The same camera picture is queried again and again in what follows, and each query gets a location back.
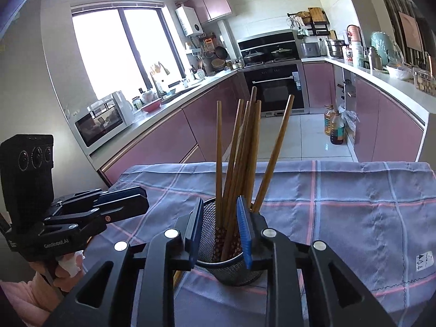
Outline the pink sleeve forearm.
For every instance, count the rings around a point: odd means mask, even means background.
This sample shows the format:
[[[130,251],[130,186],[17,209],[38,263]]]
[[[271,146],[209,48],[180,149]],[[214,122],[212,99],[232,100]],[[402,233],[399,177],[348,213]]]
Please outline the pink sleeve forearm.
[[[39,272],[27,282],[1,281],[1,326],[43,326],[60,302]]]

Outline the person left hand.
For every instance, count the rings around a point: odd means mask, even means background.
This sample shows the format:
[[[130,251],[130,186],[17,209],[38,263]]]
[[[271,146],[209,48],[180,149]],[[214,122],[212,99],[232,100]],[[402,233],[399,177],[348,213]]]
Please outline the person left hand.
[[[83,278],[83,250],[56,258],[55,264],[49,269],[41,261],[30,262],[30,266],[46,278],[51,286],[59,288],[62,292],[70,292]]]

